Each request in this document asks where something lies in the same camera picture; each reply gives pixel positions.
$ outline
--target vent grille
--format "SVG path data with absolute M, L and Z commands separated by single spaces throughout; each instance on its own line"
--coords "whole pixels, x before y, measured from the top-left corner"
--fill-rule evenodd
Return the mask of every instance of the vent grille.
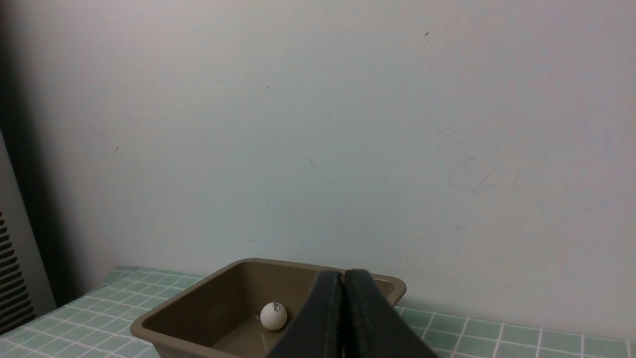
M 0 211 L 0 334 L 36 318 L 8 231 Z

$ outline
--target grout line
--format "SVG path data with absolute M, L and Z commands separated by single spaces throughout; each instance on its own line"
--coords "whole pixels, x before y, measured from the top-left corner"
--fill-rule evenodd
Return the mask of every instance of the grout line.
M 535 358 L 539 358 L 539 347 L 541 347 L 542 335 L 543 335 L 543 328 L 539 328 L 539 341 L 537 342 L 537 353 L 535 355 Z
M 501 324 L 501 328 L 499 329 L 499 337 L 497 337 L 497 343 L 495 343 L 495 352 L 492 352 L 492 358 L 495 358 L 497 355 L 497 350 L 499 349 L 499 343 L 501 343 L 501 336 L 504 334 L 504 324 Z
M 448 352 L 448 353 L 451 353 L 451 354 L 453 353 L 452 350 L 448 350 L 448 349 L 441 349 L 441 348 L 431 348 L 431 349 L 432 350 L 440 350 L 442 352 Z M 483 357 L 480 357 L 478 355 L 471 355 L 471 354 L 464 354 L 464 353 L 460 353 L 460 354 L 461 355 L 465 355 L 466 357 L 471 357 L 471 358 L 483 358 Z
M 605 341 L 613 341 L 613 342 L 624 342 L 625 340 L 617 340 L 616 338 L 607 338 L 607 337 L 599 337 L 599 336 L 592 336 L 591 334 L 587 334 L 587 337 L 591 337 L 591 338 L 596 338 L 598 340 L 605 340 Z
M 431 324 L 433 323 L 433 319 L 435 318 L 435 314 L 437 314 L 437 312 L 433 312 L 433 315 L 431 316 L 431 320 L 426 325 L 426 328 L 424 329 L 424 333 L 422 333 L 422 337 L 420 337 L 422 340 L 424 340 L 424 336 L 426 335 L 426 332 L 429 331 L 429 328 L 431 327 Z
M 28 329 L 28 330 L 30 330 L 30 331 L 33 331 L 33 332 L 35 332 L 35 333 L 42 333 L 42 332 L 36 331 L 35 329 L 31 329 L 31 328 L 29 328 L 29 327 L 27 327 L 27 329 Z M 80 343 L 80 342 L 77 342 L 77 341 L 72 341 L 72 340 L 69 340 L 69 339 L 66 339 L 66 338 L 62 338 L 62 337 L 58 337 L 58 336 L 54 336 L 54 335 L 52 335 L 52 334 L 48 334 L 48 335 L 49 335 L 49 336 L 53 336 L 53 337 L 57 338 L 58 340 L 62 340 L 62 341 L 66 341 L 66 342 L 70 343 L 70 345 L 68 345 L 68 346 L 64 347 L 62 350 L 60 350 L 59 352 L 57 352 L 57 353 L 55 353 L 55 354 L 58 354 L 58 353 L 60 353 L 61 351 L 63 351 L 63 350 L 65 350 L 65 349 L 69 348 L 71 345 L 75 344 L 75 345 L 82 346 L 82 347 L 84 347 L 84 348 L 89 348 L 89 350 L 94 349 L 94 350 L 98 350 L 98 351 L 100 351 L 100 352 L 108 353 L 109 355 L 115 355 L 115 356 L 117 356 L 117 357 L 126 358 L 126 357 L 124 357 L 123 355 L 119 355 L 119 354 L 116 354 L 116 353 L 114 353 L 114 352 L 109 352 L 109 351 L 107 351 L 107 350 L 101 350 L 101 349 L 96 348 L 96 347 L 91 347 L 91 346 L 89 346 L 89 345 L 85 345 L 85 344 Z M 23 348 L 28 349 L 28 350 L 30 350 L 30 351 L 32 351 L 32 352 L 40 353 L 40 352 L 38 352 L 38 351 L 36 351 L 36 350 L 31 350 L 31 349 L 29 349 L 29 348 L 27 348 L 27 347 L 23 347 Z
M 472 318 L 472 317 L 471 317 L 471 320 L 475 320 L 475 321 L 477 321 L 477 322 L 486 322 L 486 323 L 503 324 L 502 322 L 497 322 L 497 321 L 494 321 L 494 320 L 480 320 L 480 319 L 474 319 L 474 318 Z
M 552 348 L 542 348 L 543 350 L 549 350 L 550 352 L 557 352 L 557 353 L 565 353 L 565 354 L 570 354 L 570 355 L 576 355 L 576 353 L 572 353 L 572 352 L 566 352 L 564 350 L 558 350 L 558 349 L 552 349 Z M 590 355 L 590 354 L 586 354 L 586 357 L 589 358 L 605 358 L 605 357 L 599 357 L 597 355 Z
M 455 349 L 453 349 L 453 353 L 450 355 L 451 358 L 455 355 L 455 353 L 457 353 L 457 348 L 459 347 L 459 342 L 462 341 L 462 336 L 464 335 L 464 331 L 466 331 L 466 326 L 468 326 L 468 317 L 466 317 L 466 320 L 464 321 L 464 327 L 462 327 L 462 332 L 459 334 L 459 338 L 457 338 Z
M 517 328 L 526 328 L 526 329 L 533 329 L 535 331 L 538 331 L 542 328 L 536 328 L 536 327 L 528 327 L 528 326 L 519 326 L 518 324 L 510 324 L 510 323 L 505 323 L 506 326 L 508 327 L 517 327 Z
M 82 340 L 83 338 L 87 337 L 88 335 L 90 335 L 90 334 L 92 334 L 92 333 L 94 333 L 94 332 L 102 332 L 102 333 L 105 333 L 105 334 L 108 334 L 108 335 L 109 335 L 109 337 L 108 337 L 108 338 L 106 338 L 106 340 L 108 340 L 108 339 L 110 339 L 110 338 L 112 338 L 112 337 L 117 336 L 117 337 L 121 337 L 121 338 L 126 338 L 127 340 L 129 340 L 129 342 L 130 342 L 130 341 L 141 341 L 141 342 L 143 342 L 143 343 L 146 343 L 145 341 L 140 340 L 139 338 L 135 338 L 135 337 L 128 337 L 128 336 L 124 336 L 124 335 L 119 334 L 119 332 L 122 332 L 124 329 L 126 329 L 126 327 L 124 327 L 122 330 L 120 330 L 120 331 L 119 331 L 119 332 L 117 332 L 117 333 L 107 332 L 107 331 L 103 331 L 103 330 L 101 330 L 101 329 L 100 329 L 100 328 L 103 328 L 103 327 L 105 327 L 106 325 L 108 325 L 108 324 L 110 324 L 110 323 L 114 322 L 116 319 L 122 319 L 122 320 L 124 320 L 124 321 L 126 321 L 126 322 L 132 322 L 132 321 L 129 321 L 129 320 L 124 319 L 124 318 L 122 318 L 122 317 L 115 317 L 115 316 L 106 315 L 106 314 L 103 314 L 103 313 L 100 313 L 100 312 L 95 312 L 95 311 L 91 311 L 91 310 L 89 310 L 89 308 L 91 308 L 92 306 L 95 306 L 96 304 L 99 304 L 100 302 L 103 302 L 103 301 L 109 301 L 109 302 L 112 302 L 112 303 L 114 303 L 114 304 L 122 304 L 122 305 L 124 305 L 124 306 L 129 306 L 129 307 L 131 307 L 131 309 L 129 309 L 128 311 L 125 311 L 125 312 L 123 312 L 123 313 L 121 314 L 121 316 L 124 316 L 124 315 L 126 315 L 126 313 L 128 313 L 128 312 L 132 311 L 134 308 L 141 308 L 141 309 L 144 309 L 144 310 L 145 310 L 145 308 L 144 308 L 144 307 L 141 307 L 141 305 L 142 305 L 142 304 L 144 304 L 145 302 L 149 301 L 151 298 L 163 299 L 162 297 L 158 297 L 158 296 L 156 296 L 156 295 L 155 295 L 155 296 L 149 296 L 149 295 L 142 294 L 142 296 L 148 296 L 148 299 L 147 299 L 147 300 L 145 300 L 145 301 L 143 301 L 143 302 L 141 302 L 141 303 L 139 303 L 139 305 L 138 305 L 138 306 L 132 306 L 131 304 L 125 304 L 125 303 L 121 303 L 121 302 L 117 302 L 117 301 L 111 301 L 111 300 L 108 300 L 108 299 L 106 299 L 106 298 L 101 298 L 101 297 L 86 296 L 86 297 L 91 297 L 91 298 L 95 299 L 97 302 L 95 302 L 95 303 L 91 304 L 90 306 L 88 306 L 88 307 L 86 307 L 86 308 L 79 308 L 79 307 L 75 307 L 75 306 L 69 306 L 69 307 L 73 307 L 73 308 L 74 308 L 74 309 L 76 309 L 76 310 L 79 310 L 80 312 L 78 312 L 78 313 L 76 313 L 75 315 L 72 315 L 72 316 L 70 316 L 70 317 L 67 317 L 66 319 L 61 319 L 61 318 L 59 318 L 59 317 L 54 317 L 54 316 L 50 316 L 50 317 L 48 317 L 48 319 L 50 319 L 50 320 L 60 321 L 58 324 L 56 324 L 56 325 L 54 325 L 54 326 L 50 327 L 49 329 L 51 329 L 51 328 L 53 328 L 53 327 L 56 327 L 56 326 L 58 326 L 59 324 L 61 324 L 61 323 L 63 323 L 63 322 L 67 322 L 67 323 L 69 323 L 69 324 L 72 324 L 72 325 L 76 326 L 76 327 L 75 327 L 75 328 L 73 328 L 73 329 L 77 329 L 78 327 L 84 327 L 84 328 L 87 328 L 87 329 L 91 330 L 92 332 L 90 332 L 90 333 L 86 334 L 85 336 L 83 336 L 83 337 L 79 338 L 79 339 L 78 339 L 78 340 L 76 340 L 76 341 L 73 341 L 73 340 L 69 340 L 69 339 L 67 339 L 67 338 L 63 338 L 63 337 L 61 337 L 61 336 L 55 336 L 55 335 L 50 334 L 50 333 L 48 333 L 48 332 L 46 332 L 46 331 L 39 331 L 39 330 L 37 330 L 37 329 L 33 329 L 33 328 L 31 328 L 31 327 L 24 327 L 24 329 L 30 330 L 30 331 L 35 332 L 35 333 L 38 333 L 38 334 L 37 334 L 37 335 L 35 335 L 35 336 L 34 336 L 34 337 L 32 337 L 32 338 L 29 338 L 28 340 L 26 340 L 26 341 L 25 341 L 25 342 L 23 342 L 23 343 L 26 343 L 27 341 L 29 341 L 29 340 L 31 340 L 31 339 L 33 339 L 33 338 L 37 337 L 39 334 L 44 334 L 44 335 L 51 336 L 51 337 L 56 338 L 56 339 L 60 339 L 60 340 L 66 341 L 66 342 L 70 342 L 71 344 L 77 344 L 77 345 L 80 345 L 80 346 L 82 346 L 82 347 L 89 348 L 89 351 L 90 351 L 90 350 L 98 350 L 98 351 L 100 351 L 100 352 L 104 352 L 104 353 L 108 353 L 108 354 L 113 354 L 113 355 L 116 355 L 116 356 L 118 356 L 118 357 L 125 358 L 125 357 L 123 357 L 123 356 L 121 356 L 121 355 L 118 355 L 118 354 L 115 354 L 115 353 L 113 353 L 113 352 L 108 352 L 108 351 L 105 351 L 105 350 L 101 350 L 101 349 L 99 349 L 99 348 L 97 348 L 97 347 L 91 347 L 91 346 L 88 346 L 88 345 L 85 345 L 85 344 L 79 343 L 79 340 Z M 103 316 L 105 316 L 105 317 L 111 318 L 111 320 L 110 320 L 110 321 L 108 321 L 108 322 L 106 322 L 105 324 L 103 324 L 102 326 L 100 326 L 100 327 L 98 327 L 98 328 L 93 328 L 93 327 L 89 327 L 89 326 L 84 326 L 83 324 L 79 324 L 79 323 L 75 323 L 75 322 L 69 321 L 69 319 L 71 319 L 71 318 L 75 317 L 76 315 L 79 315 L 82 311 L 89 311 L 89 312 L 91 312 L 91 313 L 96 313 L 98 316 L 99 316 L 99 315 L 103 315 Z M 17 345 L 17 343 L 14 343 L 14 342 L 12 342 L 12 341 L 8 341 L 8 342 L 10 342 L 11 344 Z M 26 348 L 26 347 L 23 347 L 23 348 L 24 348 L 24 349 L 27 349 L 27 350 L 29 350 L 29 351 L 31 351 L 31 352 L 36 352 L 36 351 L 31 350 L 31 349 Z
M 424 327 L 415 327 L 415 326 L 409 326 L 411 328 L 416 328 L 416 329 L 425 329 L 426 331 L 430 331 L 430 332 L 439 332 L 439 333 L 445 333 L 445 334 L 451 334 L 453 336 L 459 336 L 459 333 L 452 333 L 452 332 L 446 332 L 446 331 L 440 331 L 439 329 L 431 329 L 431 328 L 424 328 Z M 491 342 L 497 342 L 497 340 L 494 340 L 492 338 L 486 338 L 486 337 L 479 337 L 479 336 L 471 336 L 470 334 L 463 334 L 463 337 L 470 337 L 470 338 L 477 338 L 479 340 L 485 340 L 485 341 L 491 341 Z M 501 343 L 508 343 L 508 344 L 512 344 L 512 345 L 519 345 L 522 347 L 529 347 L 529 348 L 537 348 L 536 345 L 526 345 L 523 343 L 517 343 L 517 342 L 511 342 L 511 341 L 506 341 L 506 340 L 502 340 L 499 339 L 499 341 Z M 568 353 L 568 354 L 573 354 L 572 352 L 566 352 L 564 350 L 558 350 L 558 349 L 552 349 L 552 348 L 542 348 L 545 350 L 551 350 L 553 352 L 561 352 L 561 353 Z M 602 357 L 595 357 L 594 355 L 587 355 L 588 357 L 591 358 L 602 358 Z
M 576 333 L 570 333 L 570 332 L 563 332 L 563 331 L 555 331 L 554 329 L 545 329 L 545 328 L 541 328 L 544 332 L 554 332 L 554 333 L 563 333 L 563 334 L 569 334 L 570 336 L 580 336 L 580 334 L 576 334 Z
M 437 312 L 435 312 L 435 314 L 438 315 L 438 316 L 442 316 L 442 317 L 455 317 L 457 319 L 468 319 L 468 317 L 466 317 L 466 316 L 447 315 L 445 313 L 437 313 Z
M 421 313 L 435 313 L 434 311 L 422 311 L 422 310 L 416 310 L 416 309 L 414 309 L 414 308 L 409 308 L 409 307 L 406 307 L 406 306 L 405 306 L 405 307 L 403 307 L 403 308 L 404 308 L 404 310 L 405 310 L 405 311 L 406 311 L 406 310 L 409 310 L 409 311 L 415 311 L 415 312 L 421 312 Z
M 177 287 L 164 286 L 164 285 L 155 285 L 155 286 L 163 287 L 163 290 L 159 291 L 159 293 L 157 293 L 157 294 L 160 294 L 161 292 L 163 292 L 163 291 L 165 291 L 165 290 L 167 290 L 167 289 L 176 289 L 176 288 L 177 288 Z M 114 288 L 112 288 L 112 287 L 110 287 L 110 289 L 111 289 L 111 290 L 115 290 L 115 291 L 119 291 L 119 292 L 126 292 L 126 293 L 129 293 L 129 294 L 138 294 L 138 295 L 140 295 L 140 296 L 161 298 L 161 297 L 157 297 L 156 295 L 154 295 L 154 296 L 153 296 L 153 295 L 149 295 L 149 294 L 143 294 L 143 293 L 141 293 L 141 292 L 134 292 L 134 291 L 126 291 L 126 290 L 114 289 Z
M 150 349 L 150 348 L 152 348 L 152 347 L 153 347 L 153 345 L 149 345 L 149 346 L 148 346 L 148 348 L 146 348 L 146 349 L 142 350 L 142 351 L 141 351 L 141 352 L 139 352 L 137 355 L 135 355 L 133 358 L 137 358 L 137 357 L 139 357 L 139 356 L 140 356 L 140 355 L 142 355 L 145 351 L 149 350 L 149 349 Z
M 89 352 L 91 352 L 92 350 L 96 350 L 98 352 L 101 352 L 99 349 L 95 349 L 95 348 L 91 348 L 89 350 L 87 350 L 86 352 L 82 353 L 78 358 L 82 358 L 83 356 L 85 356 L 86 354 L 88 354 Z
M 9 349 L 9 351 L 12 351 L 12 350 L 14 350 L 14 349 L 16 349 L 16 348 L 22 348 L 22 349 L 24 349 L 24 350 L 28 350 L 28 351 L 29 351 L 29 354 L 32 354 L 32 353 L 38 353 L 38 354 L 42 354 L 43 356 L 48 357 L 48 358 L 55 358 L 55 357 L 54 357 L 54 356 L 52 356 L 52 355 L 48 355 L 48 354 L 46 354 L 46 353 L 41 353 L 41 352 L 35 351 L 35 350 L 33 350 L 33 349 L 31 349 L 31 348 L 27 348 L 27 347 L 25 347 L 25 346 L 23 346 L 23 345 L 21 345 L 21 344 L 19 344 L 19 343 L 15 343 L 15 342 L 10 342 L 10 343 L 11 343 L 12 345 L 14 345 L 14 347 L 13 347 L 13 348 L 11 348 L 11 349 Z
M 175 273 L 177 271 L 168 271 L 169 273 L 165 273 L 165 272 L 159 273 L 159 272 L 150 272 L 150 271 L 143 271 L 143 270 L 144 269 L 142 268 L 142 269 L 140 269 L 138 271 L 130 271 L 129 273 L 145 273 L 147 275 L 165 275 L 165 276 L 174 276 L 174 277 L 186 277 L 187 275 L 201 276 L 201 275 L 195 275 L 193 273 L 186 273 L 186 274 L 183 274 L 183 275 L 179 275 L 179 274 Z

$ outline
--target white ball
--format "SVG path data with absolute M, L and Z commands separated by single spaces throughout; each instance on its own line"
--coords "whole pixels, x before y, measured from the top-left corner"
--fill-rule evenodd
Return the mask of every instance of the white ball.
M 287 322 L 287 310 L 278 302 L 268 303 L 261 310 L 261 324 L 270 331 L 278 331 Z

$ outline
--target white wall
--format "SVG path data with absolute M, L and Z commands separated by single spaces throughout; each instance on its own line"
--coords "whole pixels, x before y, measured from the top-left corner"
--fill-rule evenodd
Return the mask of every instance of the white wall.
M 633 1 L 10 10 L 84 289 L 269 257 L 636 337 Z

